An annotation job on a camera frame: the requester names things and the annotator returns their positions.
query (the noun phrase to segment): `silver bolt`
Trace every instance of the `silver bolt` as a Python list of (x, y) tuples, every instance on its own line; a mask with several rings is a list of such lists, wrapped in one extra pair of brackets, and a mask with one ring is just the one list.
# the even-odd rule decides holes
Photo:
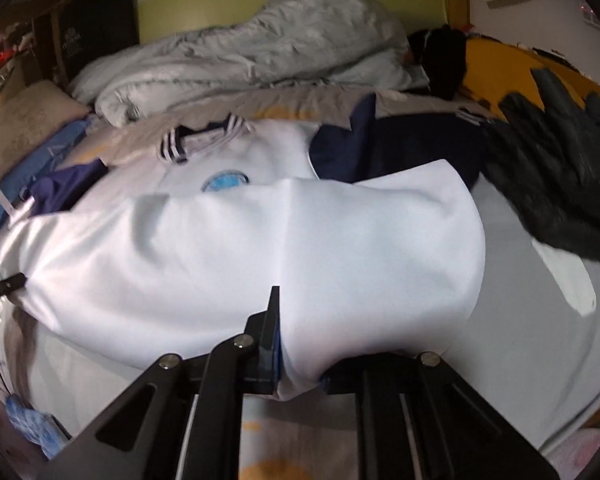
[(249, 334), (240, 334), (234, 338), (234, 345), (238, 348), (248, 348), (253, 344), (253, 337)]
[(158, 364), (160, 365), (160, 368), (164, 368), (165, 370), (171, 370), (171, 368), (175, 368), (176, 366), (178, 366), (180, 364), (180, 356), (176, 355), (176, 354), (167, 354), (167, 355), (163, 355), (160, 358), (160, 362), (158, 362)]
[(440, 356), (435, 352), (424, 352), (424, 354), (420, 356), (420, 362), (425, 366), (435, 368), (440, 364)]

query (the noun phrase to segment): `bed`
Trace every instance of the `bed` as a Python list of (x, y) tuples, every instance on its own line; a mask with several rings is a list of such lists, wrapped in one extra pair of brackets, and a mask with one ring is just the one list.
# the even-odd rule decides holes
[[(147, 0), (139, 8), (143, 41), (209, 23), (233, 23), (264, 0)], [(446, 0), (380, 0), (397, 12), (406, 28), (446, 21)], [(172, 12), (177, 8), (200, 12)], [(346, 126), (349, 113), (368, 88), (339, 86), (272, 88), (213, 96), (124, 128), (104, 124), (75, 148), (65, 164), (99, 156), (119, 165), (154, 150), (165, 129), (193, 128), (222, 120), (228, 111), (247, 118), (311, 120)], [(471, 102), (377, 91), (376, 114), (450, 111)], [(98, 186), (91, 192), (98, 191)], [(600, 407), (600, 264), (584, 262), (595, 292), (585, 314), (565, 297), (559, 271), (547, 264), (507, 201), (482, 177), (473, 190), (486, 234), (486, 272), (477, 306), (445, 353), (487, 401), (535, 447), (549, 452)], [(10, 383), (5, 333), (13, 330), (13, 305), (0, 302), (0, 365)], [(30, 400), (53, 413), (75, 434), (141, 372), (105, 359), (24, 320), (30, 359), (17, 374), (28, 376)], [(324, 455), (317, 449), (329, 450)], [(245, 400), (242, 458), (244, 478), (354, 478), (356, 434), (352, 399), (326, 397), (315, 390), (296, 399)]]

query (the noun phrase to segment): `comforter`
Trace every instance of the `comforter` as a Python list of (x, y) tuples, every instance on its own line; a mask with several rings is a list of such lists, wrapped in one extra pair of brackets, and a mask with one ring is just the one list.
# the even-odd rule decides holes
[(222, 92), (298, 82), (406, 90), (400, 21), (373, 0), (270, 0), (249, 21), (182, 32), (96, 60), (70, 86), (114, 126)]

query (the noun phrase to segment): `bed sheet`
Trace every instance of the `bed sheet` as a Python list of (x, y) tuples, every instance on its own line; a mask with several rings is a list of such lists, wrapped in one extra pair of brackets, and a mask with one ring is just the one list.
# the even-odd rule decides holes
[[(121, 164), (154, 150), (165, 128), (179, 122), (203, 126), (228, 111), (251, 118), (311, 119), (346, 126), (350, 110), (368, 92), (288, 88), (213, 98), (121, 130), (100, 129), (66, 163), (101, 156), (109, 164)], [(377, 114), (444, 111), (463, 105), (381, 92)], [(477, 105), (468, 105), (472, 107), (479, 111)], [(444, 357), (534, 446), (548, 452), (600, 407), (600, 264), (585, 262), (597, 308), (583, 317), (565, 300), (506, 199), (483, 178), (473, 196), (486, 234), (486, 273), (475, 311)], [(2, 302), (2, 364), (10, 309), (7, 301)], [(61, 340), (39, 325), (34, 338), (36, 352), (29, 369), (32, 402), (53, 413), (73, 434), (140, 373)], [(351, 399), (320, 392), (284, 404), (249, 398), (243, 429), (244, 478), (269, 478), (263, 476), (264, 470), (273, 472), (274, 478), (286, 470), (306, 474), (299, 478), (355, 478)], [(320, 455), (318, 450), (325, 446), (333, 447), (333, 456)], [(329, 475), (317, 474), (318, 470)]]

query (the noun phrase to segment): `blue circular logo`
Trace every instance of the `blue circular logo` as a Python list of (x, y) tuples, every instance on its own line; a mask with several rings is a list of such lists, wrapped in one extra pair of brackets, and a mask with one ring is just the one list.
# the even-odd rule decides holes
[(216, 173), (202, 186), (202, 191), (221, 191), (223, 189), (231, 189), (232, 187), (244, 186), (249, 183), (249, 177), (241, 171), (222, 171)]

